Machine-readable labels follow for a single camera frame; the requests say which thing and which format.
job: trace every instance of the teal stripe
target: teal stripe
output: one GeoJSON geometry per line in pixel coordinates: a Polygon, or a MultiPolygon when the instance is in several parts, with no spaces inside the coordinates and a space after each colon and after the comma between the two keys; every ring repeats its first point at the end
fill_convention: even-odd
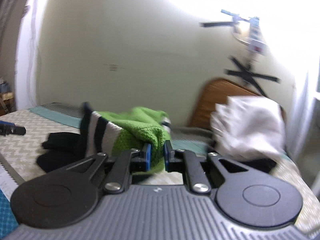
{"type": "Polygon", "coordinates": [[[56,111],[49,110],[42,106],[30,108],[29,111],[38,114],[39,116],[42,116],[44,118],[47,118],[51,121],[55,121],[74,128],[80,128],[80,118],[58,113],[56,111]]]}

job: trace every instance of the white cloth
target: white cloth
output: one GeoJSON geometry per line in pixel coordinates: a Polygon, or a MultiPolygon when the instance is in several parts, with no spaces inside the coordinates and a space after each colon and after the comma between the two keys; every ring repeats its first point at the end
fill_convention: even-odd
{"type": "Polygon", "coordinates": [[[228,97],[211,113],[216,151],[237,161],[270,158],[284,152],[285,128],[280,106],[265,97],[228,97]]]}

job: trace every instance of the green fabric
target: green fabric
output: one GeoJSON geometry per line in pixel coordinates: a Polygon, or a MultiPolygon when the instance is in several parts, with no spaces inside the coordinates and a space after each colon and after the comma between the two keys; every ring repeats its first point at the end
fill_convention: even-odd
{"type": "Polygon", "coordinates": [[[164,167],[163,145],[170,139],[161,122],[168,115],[145,107],[135,107],[130,112],[115,114],[98,112],[102,117],[123,128],[116,140],[112,154],[130,148],[141,148],[145,142],[152,145],[151,171],[159,172],[164,167]]]}

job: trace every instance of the white logo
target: white logo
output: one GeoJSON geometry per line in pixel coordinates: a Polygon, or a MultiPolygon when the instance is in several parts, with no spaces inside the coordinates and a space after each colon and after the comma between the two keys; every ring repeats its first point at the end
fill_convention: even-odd
{"type": "Polygon", "coordinates": [[[153,191],[156,192],[156,193],[159,193],[160,191],[162,191],[162,188],[157,187],[157,188],[155,188],[153,191]]]}

